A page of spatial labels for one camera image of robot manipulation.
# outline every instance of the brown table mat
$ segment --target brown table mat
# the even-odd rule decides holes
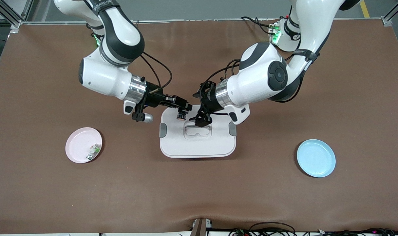
[[[139,25],[145,51],[172,69],[165,90],[191,97],[211,73],[267,40],[246,22]],[[163,232],[208,217],[214,227],[281,221],[297,230],[398,229],[398,42],[381,20],[335,21],[290,103],[251,104],[232,155],[173,160],[160,151],[160,114],[136,123],[122,101],[82,87],[79,62],[95,49],[79,26],[20,27],[0,61],[0,233]],[[153,64],[166,81],[166,71]],[[134,74],[155,78],[140,59]],[[103,135],[88,164],[65,155],[81,127]],[[326,178],[296,165],[320,139],[337,164]]]

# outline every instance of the yellow floor stripe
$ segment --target yellow floor stripe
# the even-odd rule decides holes
[[[360,7],[362,8],[363,16],[370,18],[368,9],[366,8],[365,0],[360,1]]]

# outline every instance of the small object on plate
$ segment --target small object on plate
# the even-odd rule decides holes
[[[335,167],[334,152],[321,140],[308,139],[301,143],[296,157],[301,169],[313,177],[326,177]]]
[[[101,149],[101,145],[99,145],[99,144],[92,145],[90,148],[90,152],[87,154],[86,158],[88,160],[92,160],[100,152],[100,149]]]
[[[102,144],[103,139],[100,133],[94,128],[85,127],[76,130],[69,136],[65,152],[69,160],[75,163],[86,163],[98,155]]]

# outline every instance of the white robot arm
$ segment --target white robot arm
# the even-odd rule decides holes
[[[143,110],[158,105],[178,108],[178,118],[185,118],[191,104],[163,94],[162,87],[127,71],[142,55],[145,42],[115,0],[55,0],[55,4],[64,14],[86,20],[88,28],[102,39],[100,46],[81,61],[79,82],[84,87],[123,100],[123,113],[132,114],[136,121],[152,122],[153,116]]]
[[[355,6],[361,0],[345,0],[340,10],[348,10]],[[271,43],[278,49],[285,52],[295,51],[301,42],[301,28],[299,27],[299,18],[296,14],[296,1],[292,1],[291,10],[287,18],[282,17],[279,21],[274,23],[279,27],[277,36],[270,36]]]
[[[196,126],[210,124],[211,114],[222,109],[234,124],[240,124],[250,115],[249,103],[265,99],[287,102],[292,99],[308,67],[320,55],[334,16],[344,1],[291,0],[289,19],[299,22],[300,43],[290,63],[287,64],[269,42],[256,43],[246,49],[239,63],[238,74],[216,86],[201,85],[206,86],[200,89],[202,93],[199,95],[205,108],[200,109],[193,118]]]

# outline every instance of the pink plate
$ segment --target pink plate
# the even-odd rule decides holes
[[[81,128],[69,136],[65,152],[69,160],[75,163],[86,163],[90,161],[86,158],[87,154],[90,152],[91,146],[95,144],[103,145],[100,133],[94,128]]]

